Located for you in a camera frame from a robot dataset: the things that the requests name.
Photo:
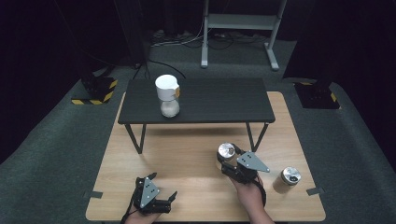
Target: robotic hand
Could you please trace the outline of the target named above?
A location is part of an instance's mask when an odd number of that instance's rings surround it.
[[[262,204],[266,204],[266,193],[261,183],[256,178],[257,171],[270,172],[270,169],[251,151],[244,151],[235,144],[224,143],[219,146],[217,153],[221,172],[239,183],[253,183],[262,193]]]
[[[152,214],[152,213],[169,213],[171,211],[171,202],[175,200],[177,191],[172,194],[168,200],[157,200],[155,197],[160,193],[160,190],[151,181],[157,173],[148,175],[147,177],[138,177],[135,181],[134,194],[132,195],[129,207],[122,217],[121,223],[124,223],[126,218],[131,215],[132,204],[141,214]]]

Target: person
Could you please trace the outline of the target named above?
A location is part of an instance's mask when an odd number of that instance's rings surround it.
[[[262,183],[262,180],[259,176],[257,176],[257,180],[259,183]],[[259,188],[252,183],[241,184],[237,181],[231,179],[231,182],[236,188],[236,193],[239,199],[239,202],[245,207],[247,211],[247,216],[252,224],[274,224],[275,222],[268,216],[267,212],[264,209],[262,204],[262,194],[260,193]],[[161,213],[154,213],[150,215],[142,215],[139,212],[136,212],[137,209],[132,206],[130,210],[130,214],[125,221],[125,224],[150,224],[153,223]]]

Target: white cup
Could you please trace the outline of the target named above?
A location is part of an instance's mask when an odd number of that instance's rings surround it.
[[[155,80],[155,86],[163,115],[167,118],[176,116],[180,111],[178,104],[180,87],[177,79],[171,75],[162,75]]]

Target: small black table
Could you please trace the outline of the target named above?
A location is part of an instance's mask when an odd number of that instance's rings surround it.
[[[173,118],[161,113],[154,80],[129,81],[118,123],[125,125],[137,153],[143,151],[147,124],[241,123],[247,125],[251,150],[255,152],[275,115],[261,78],[179,79],[180,112]],[[263,122],[257,143],[253,143],[250,122]],[[143,124],[137,144],[131,124]]]

